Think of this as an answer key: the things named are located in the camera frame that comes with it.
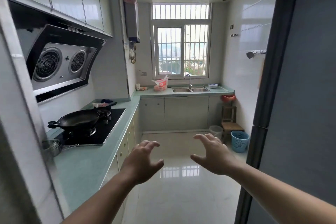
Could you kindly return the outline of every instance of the blue plastic basket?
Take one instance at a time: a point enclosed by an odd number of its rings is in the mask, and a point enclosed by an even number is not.
[[[250,141],[250,136],[242,131],[232,131],[231,138],[232,149],[238,153],[244,152]]]

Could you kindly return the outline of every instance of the wok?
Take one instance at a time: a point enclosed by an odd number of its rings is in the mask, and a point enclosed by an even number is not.
[[[64,130],[80,130],[93,128],[99,119],[99,112],[95,109],[81,110],[64,115],[58,121],[49,121],[48,128],[62,128]]]

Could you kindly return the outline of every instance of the hand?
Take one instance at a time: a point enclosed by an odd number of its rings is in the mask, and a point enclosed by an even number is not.
[[[163,167],[163,159],[151,163],[149,155],[154,147],[159,147],[156,141],[142,141],[136,145],[125,158],[120,169],[120,174],[135,186],[148,181],[157,171]]]
[[[192,154],[190,158],[210,172],[217,175],[229,175],[233,167],[239,164],[239,161],[229,151],[228,147],[212,134],[197,134],[194,138],[203,143],[206,156],[200,157]]]

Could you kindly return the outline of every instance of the gas stove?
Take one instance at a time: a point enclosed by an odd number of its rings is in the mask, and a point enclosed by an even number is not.
[[[111,106],[96,109],[99,112],[99,120],[95,127],[80,131],[63,131],[56,137],[61,145],[97,146],[105,143],[107,137],[124,114],[125,109],[111,109]]]

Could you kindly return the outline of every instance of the wok handle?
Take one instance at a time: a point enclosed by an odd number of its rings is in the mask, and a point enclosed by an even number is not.
[[[53,120],[48,122],[48,128],[57,128],[57,127],[59,127],[59,125],[57,125],[57,121]]]

